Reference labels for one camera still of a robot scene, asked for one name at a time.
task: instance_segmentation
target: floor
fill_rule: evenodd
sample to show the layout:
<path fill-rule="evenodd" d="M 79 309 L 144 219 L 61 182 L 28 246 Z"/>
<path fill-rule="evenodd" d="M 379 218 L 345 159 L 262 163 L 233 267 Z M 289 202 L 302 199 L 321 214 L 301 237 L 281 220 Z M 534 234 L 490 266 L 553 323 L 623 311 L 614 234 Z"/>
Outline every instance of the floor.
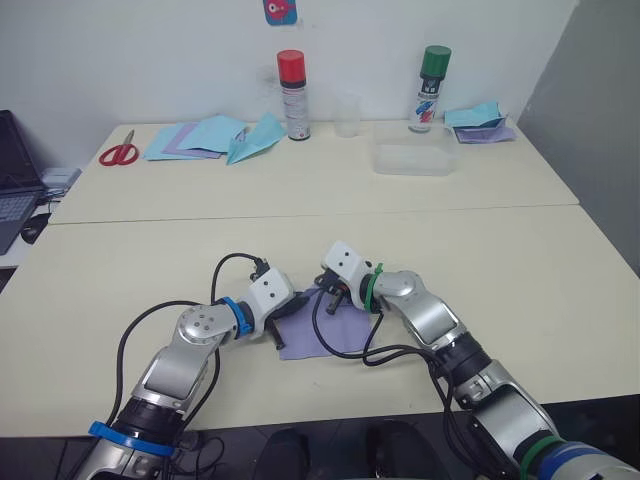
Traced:
<path fill-rule="evenodd" d="M 640 396 L 551 404 L 545 408 L 565 439 L 588 442 L 640 468 Z M 456 461 L 446 446 L 440 414 L 407 415 L 396 419 L 414 425 L 431 441 L 452 479 L 471 478 L 470 472 Z M 286 426 L 295 427 L 309 438 L 312 457 L 310 480 L 362 477 L 367 472 L 364 432 L 378 420 L 346 419 L 204 432 L 207 438 L 219 436 L 225 443 L 222 463 L 213 478 L 249 480 L 269 436 Z M 74 438 L 68 442 L 60 478 L 65 478 L 64 474 L 86 448 L 87 439 Z M 0 439 L 0 479 L 54 479 L 64 443 L 65 440 L 59 438 Z M 200 465 L 206 465 L 215 458 L 219 448 L 218 442 L 212 442 L 203 451 Z M 191 469 L 194 464 L 195 454 L 189 454 L 182 466 Z"/>

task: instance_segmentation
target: spray can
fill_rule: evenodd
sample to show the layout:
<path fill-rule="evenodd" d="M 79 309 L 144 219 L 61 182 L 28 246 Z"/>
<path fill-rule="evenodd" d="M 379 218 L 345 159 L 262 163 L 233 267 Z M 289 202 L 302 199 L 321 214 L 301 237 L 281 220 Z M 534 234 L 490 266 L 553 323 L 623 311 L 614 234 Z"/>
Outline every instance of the spray can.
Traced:
<path fill-rule="evenodd" d="M 418 133 L 429 131 L 429 123 L 436 114 L 436 105 L 440 96 L 440 85 L 447 73 L 451 49 L 441 45 L 431 45 L 424 51 L 420 78 L 422 88 L 418 92 L 418 101 L 411 110 L 409 130 Z"/>
<path fill-rule="evenodd" d="M 283 50 L 278 52 L 277 58 L 287 135 L 291 140 L 306 140 L 311 135 L 311 130 L 305 91 L 307 76 L 304 54 L 299 50 Z"/>

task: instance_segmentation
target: black shoe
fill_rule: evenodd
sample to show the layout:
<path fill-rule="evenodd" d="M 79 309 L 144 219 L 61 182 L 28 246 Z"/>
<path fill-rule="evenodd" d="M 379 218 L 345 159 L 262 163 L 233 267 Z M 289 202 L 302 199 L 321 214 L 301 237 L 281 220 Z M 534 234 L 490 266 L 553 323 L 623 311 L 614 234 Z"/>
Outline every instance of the black shoe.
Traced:
<path fill-rule="evenodd" d="M 450 480 L 431 444 L 411 425 L 385 420 L 367 430 L 369 476 Z"/>
<path fill-rule="evenodd" d="M 304 480 L 309 465 L 307 438 L 293 429 L 280 430 L 267 440 L 253 480 Z"/>

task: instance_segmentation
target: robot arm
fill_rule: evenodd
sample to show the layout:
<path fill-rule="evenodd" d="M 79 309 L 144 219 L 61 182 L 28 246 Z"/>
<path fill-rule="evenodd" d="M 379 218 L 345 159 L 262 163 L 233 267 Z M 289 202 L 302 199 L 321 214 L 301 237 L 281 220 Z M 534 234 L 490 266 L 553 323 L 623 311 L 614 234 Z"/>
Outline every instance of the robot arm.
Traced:
<path fill-rule="evenodd" d="M 517 475 L 524 464 L 525 472 L 554 480 L 640 479 L 632 467 L 593 447 L 562 441 L 544 409 L 484 352 L 416 273 L 374 269 L 343 242 L 333 245 L 322 266 L 348 287 L 354 306 L 371 310 L 379 305 L 395 312 L 418 345 L 435 354 L 441 373 L 453 381 L 456 401 L 473 414 L 474 437 L 502 470 Z"/>
<path fill-rule="evenodd" d="M 184 311 L 171 343 L 155 355 L 113 425 L 92 425 L 89 433 L 99 441 L 75 478 L 88 480 L 99 474 L 157 478 L 184 428 L 183 416 L 196 397 L 211 355 L 232 339 L 262 336 L 269 316 L 294 296 L 287 277 L 270 268 L 237 302 L 225 297 L 215 305 L 195 305 Z"/>

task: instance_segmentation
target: clear plastic cup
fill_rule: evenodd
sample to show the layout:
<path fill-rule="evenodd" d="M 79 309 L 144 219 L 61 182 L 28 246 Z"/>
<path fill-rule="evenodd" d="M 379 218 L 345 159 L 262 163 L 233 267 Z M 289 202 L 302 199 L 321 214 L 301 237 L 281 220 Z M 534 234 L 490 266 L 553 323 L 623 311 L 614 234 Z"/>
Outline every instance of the clear plastic cup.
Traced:
<path fill-rule="evenodd" d="M 336 95 L 333 110 L 336 135 L 351 138 L 360 132 L 360 97 L 351 93 Z"/>

